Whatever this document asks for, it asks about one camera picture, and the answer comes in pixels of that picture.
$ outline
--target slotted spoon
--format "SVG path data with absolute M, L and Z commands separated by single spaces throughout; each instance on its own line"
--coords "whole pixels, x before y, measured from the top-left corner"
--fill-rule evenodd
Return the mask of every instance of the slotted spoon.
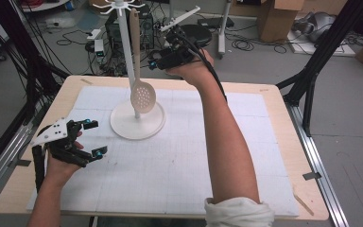
M 136 9 L 130 12 L 130 33 L 134 52 L 134 84 L 131 89 L 131 105 L 140 114 L 152 110 L 156 103 L 154 88 L 147 82 L 140 80 L 140 19 Z

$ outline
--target white paper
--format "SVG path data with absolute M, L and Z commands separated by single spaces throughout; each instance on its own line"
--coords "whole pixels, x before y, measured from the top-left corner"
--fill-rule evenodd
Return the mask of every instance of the white paper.
M 202 106 L 197 91 L 157 90 L 166 122 L 155 136 L 130 141 L 111 128 L 110 115 L 130 89 L 84 87 L 68 120 L 97 120 L 78 141 L 86 151 L 108 146 L 104 158 L 78 171 L 62 191 L 61 209 L 82 212 L 204 215 L 212 197 Z M 260 199 L 277 216 L 298 216 L 292 188 L 261 95 L 227 94 L 249 145 Z M 27 209 L 32 209 L 35 195 Z

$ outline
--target gray floor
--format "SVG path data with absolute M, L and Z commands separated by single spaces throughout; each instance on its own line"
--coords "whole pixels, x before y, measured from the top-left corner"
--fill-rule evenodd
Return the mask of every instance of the gray floor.
M 71 12 L 82 29 L 98 28 L 105 18 L 93 15 L 85 6 Z M 81 23 L 90 19 L 90 23 Z M 250 26 L 254 22 L 234 19 L 235 28 Z M 77 27 L 45 32 L 44 38 L 74 74 L 88 69 L 87 54 L 83 45 L 58 46 L 61 34 Z M 238 31 L 238 34 L 255 37 L 256 28 Z M 72 36 L 84 42 L 81 35 Z M 216 53 L 217 37 L 207 47 L 213 56 Z M 275 84 L 303 69 L 310 56 L 293 54 L 286 45 L 285 54 L 276 53 L 272 46 L 256 44 L 250 51 L 232 48 L 226 42 L 226 55 L 216 60 L 216 70 L 221 81 Z M 25 93 L 13 73 L 11 61 L 0 61 L 0 135 L 25 103 Z M 145 78 L 171 79 L 163 72 L 143 70 Z M 332 57 L 317 80 L 311 131 L 320 157 L 350 226 L 363 226 L 363 64 L 350 57 Z M 11 169 L 0 181 L 0 191 L 10 175 Z M 25 226 L 28 216 L 0 215 L 0 226 Z M 86 217 L 63 217 L 62 226 L 87 226 Z M 333 226 L 325 221 L 277 220 L 274 226 Z

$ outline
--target white sleeve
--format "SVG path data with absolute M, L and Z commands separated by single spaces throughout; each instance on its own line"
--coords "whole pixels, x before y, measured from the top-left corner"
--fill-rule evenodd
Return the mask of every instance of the white sleeve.
M 233 198 L 212 204 L 205 200 L 207 227 L 268 227 L 274 221 L 274 212 L 265 203 L 248 198 Z

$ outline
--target wooden table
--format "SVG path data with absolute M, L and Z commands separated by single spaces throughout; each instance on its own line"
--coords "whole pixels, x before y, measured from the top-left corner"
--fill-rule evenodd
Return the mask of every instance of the wooden table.
M 155 89 L 194 90 L 185 81 L 173 79 L 145 79 Z M 260 94 L 263 96 L 269 118 L 285 162 L 294 196 L 299 206 L 300 215 L 294 219 L 325 220 L 329 218 L 315 180 L 306 181 L 303 174 L 311 172 L 303 147 L 286 110 L 279 89 L 268 84 L 222 83 L 225 92 Z M 78 98 L 83 86 L 130 87 L 129 80 L 123 78 L 102 78 L 71 76 L 63 84 L 50 109 L 42 127 L 54 123 L 62 116 L 67 116 Z M 31 148 L 27 148 L 22 159 L 32 160 Z M 35 188 L 34 165 L 17 166 L 0 195 L 0 214 L 28 214 L 26 205 Z M 66 215 L 99 216 L 99 213 L 63 212 Z

